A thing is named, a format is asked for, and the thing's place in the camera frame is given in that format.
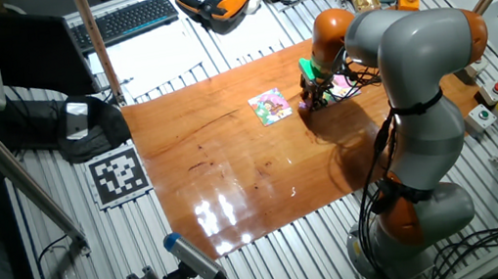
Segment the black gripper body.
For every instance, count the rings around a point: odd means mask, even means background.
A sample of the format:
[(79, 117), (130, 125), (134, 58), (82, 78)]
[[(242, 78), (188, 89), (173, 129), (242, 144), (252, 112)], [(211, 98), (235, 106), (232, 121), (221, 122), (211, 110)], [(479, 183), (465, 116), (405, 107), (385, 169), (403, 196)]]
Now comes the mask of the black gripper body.
[(309, 78), (305, 74), (300, 76), (300, 97), (302, 100), (323, 97), (326, 91), (330, 91), (333, 87), (333, 74), (325, 75), (324, 77)]

